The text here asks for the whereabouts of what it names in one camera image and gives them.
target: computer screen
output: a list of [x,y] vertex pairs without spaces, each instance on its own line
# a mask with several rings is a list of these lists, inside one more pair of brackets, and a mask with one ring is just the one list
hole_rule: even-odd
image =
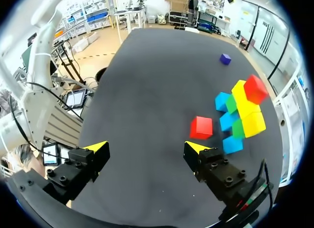
[[69,93],[66,104],[69,107],[81,105],[84,94],[85,92],[74,92],[74,95],[72,93]]
[[44,153],[44,165],[49,165],[49,164],[57,164],[57,158],[54,157],[53,155],[57,156],[57,148],[56,145],[49,145],[43,148]]

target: blue cube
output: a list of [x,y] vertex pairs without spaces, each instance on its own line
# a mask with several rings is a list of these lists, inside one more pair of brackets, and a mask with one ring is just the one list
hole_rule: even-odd
[[222,54],[220,56],[220,61],[224,64],[224,65],[229,65],[229,63],[231,62],[231,58],[229,57],[229,55],[227,54]]
[[226,101],[230,97],[230,94],[220,92],[215,98],[215,106],[217,111],[227,112]]
[[239,119],[239,114],[236,111],[233,114],[226,112],[223,116],[219,119],[221,131],[231,131],[232,124]]
[[233,136],[229,136],[222,141],[225,154],[235,153],[243,150],[242,139],[236,139]]

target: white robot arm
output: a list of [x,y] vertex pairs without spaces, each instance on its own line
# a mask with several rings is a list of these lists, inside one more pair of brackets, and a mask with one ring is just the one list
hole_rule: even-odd
[[[62,17],[56,6],[61,1],[44,0],[31,19],[39,32],[31,48],[27,77],[27,82],[40,84],[58,96],[62,88],[53,88],[49,65],[54,35]],[[39,86],[16,82],[1,57],[0,78],[18,102],[15,116],[28,142],[40,149],[46,136],[71,147],[78,145],[82,121],[60,107],[57,98]],[[27,143],[11,114],[0,119],[0,138],[0,158]]]

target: gray mat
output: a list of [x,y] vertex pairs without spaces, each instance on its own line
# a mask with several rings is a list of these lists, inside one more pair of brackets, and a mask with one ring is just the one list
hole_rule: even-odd
[[[227,53],[229,66],[219,57]],[[111,159],[72,208],[107,222],[202,228],[218,221],[225,205],[198,183],[183,159],[192,119],[211,117],[208,146],[222,147],[214,99],[230,92],[255,70],[233,45],[171,29],[138,29],[124,41],[102,77],[84,121],[80,145],[109,141]],[[244,150],[227,158],[253,179],[263,157],[277,194],[282,141],[275,109],[261,109],[267,130],[244,140]],[[266,213],[267,198],[259,207]]]

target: stacked blocks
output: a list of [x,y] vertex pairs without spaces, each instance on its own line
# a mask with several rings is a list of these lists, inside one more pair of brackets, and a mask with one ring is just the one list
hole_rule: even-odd
[[245,137],[252,137],[258,133],[266,130],[263,114],[251,113],[245,119],[242,120]]
[[226,154],[235,153],[243,150],[242,139],[236,139],[234,136],[229,136],[222,141]]
[[197,116],[191,123],[190,138],[206,140],[212,136],[212,119]]
[[220,118],[222,131],[232,130],[232,135],[223,140],[225,153],[234,153],[243,149],[244,138],[252,137],[266,129],[260,104],[268,96],[262,81],[251,75],[247,81],[239,80],[232,88],[232,94],[225,101],[224,111]]
[[255,104],[261,104],[268,96],[268,92],[261,79],[251,75],[244,84],[247,100]]
[[251,113],[261,111],[261,108],[259,107],[259,105],[254,104],[247,100],[246,93],[244,90],[244,84],[245,84],[245,81],[239,80],[231,90],[232,95],[235,98],[237,110],[239,112],[241,119],[246,118]]
[[245,133],[242,125],[241,118],[238,118],[233,124],[232,124],[232,135],[236,139],[243,139],[245,138]]
[[226,112],[220,119],[221,131],[230,131],[232,124],[239,118],[237,113],[230,114]]
[[222,54],[220,56],[220,61],[224,64],[224,65],[229,65],[229,63],[231,62],[231,58],[229,57],[229,55],[227,54]]
[[234,96],[232,94],[227,99],[226,106],[227,106],[228,112],[230,114],[233,114],[235,111],[237,111],[236,100],[235,100],[235,98],[234,98]]
[[230,94],[227,94],[224,92],[220,92],[219,95],[217,95],[217,97],[215,98],[215,106],[216,106],[217,111],[222,111],[222,112],[228,111],[227,106],[226,106],[226,101],[228,100],[229,97],[230,97]]

